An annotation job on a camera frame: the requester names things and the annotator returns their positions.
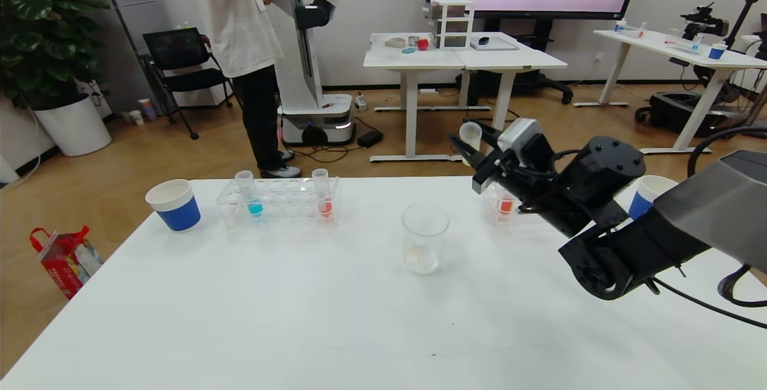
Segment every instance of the sneaker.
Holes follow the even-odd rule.
[[[282,155],[282,162],[288,162],[295,158],[295,152],[293,152],[293,150],[280,150],[279,152],[280,155]]]
[[[290,177],[301,176],[301,169],[290,165],[283,165],[276,170],[262,170],[261,177],[279,177],[287,179]]]

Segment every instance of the paper cup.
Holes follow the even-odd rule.
[[[679,183],[674,182],[671,179],[660,176],[643,176],[639,179],[639,187],[636,188],[636,194],[633,196],[631,207],[628,209],[628,214],[631,219],[637,220],[639,216],[647,213],[647,210],[653,206],[653,202],[657,197],[665,194],[666,191],[676,187]]]
[[[712,44],[711,52],[709,52],[709,58],[721,59],[721,55],[727,50],[727,44]]]
[[[189,180],[162,182],[151,188],[145,199],[173,231],[184,231],[200,221],[200,208],[197,207]]]
[[[461,125],[461,129],[458,130],[458,136],[466,144],[479,150],[479,146],[482,144],[482,128],[474,122],[466,122]],[[469,165],[466,158],[463,159],[464,165]]]

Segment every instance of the red gift bag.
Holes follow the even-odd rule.
[[[83,226],[80,232],[58,234],[54,231],[51,235],[45,229],[35,228],[29,234],[32,247],[38,251],[38,259],[67,299],[74,297],[104,264],[90,242],[85,240],[88,231],[90,229]],[[47,235],[46,245],[35,238],[36,232]]]

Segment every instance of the white paper cup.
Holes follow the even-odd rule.
[[[458,130],[458,136],[476,150],[479,150],[479,146],[482,144],[482,128],[477,123],[466,122],[461,125],[461,129]],[[469,165],[466,158],[462,159],[464,165]]]
[[[633,196],[631,207],[628,210],[631,219],[637,220],[644,213],[647,213],[647,210],[653,206],[653,202],[657,197],[665,194],[671,188],[676,187],[676,185],[679,185],[679,183],[666,177],[640,177],[636,194]]]

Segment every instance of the person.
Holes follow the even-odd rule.
[[[274,60],[282,50],[266,13],[272,0],[200,1],[209,16],[213,55],[242,103],[242,123],[261,177],[300,176],[301,169],[285,164],[295,153],[278,148]]]

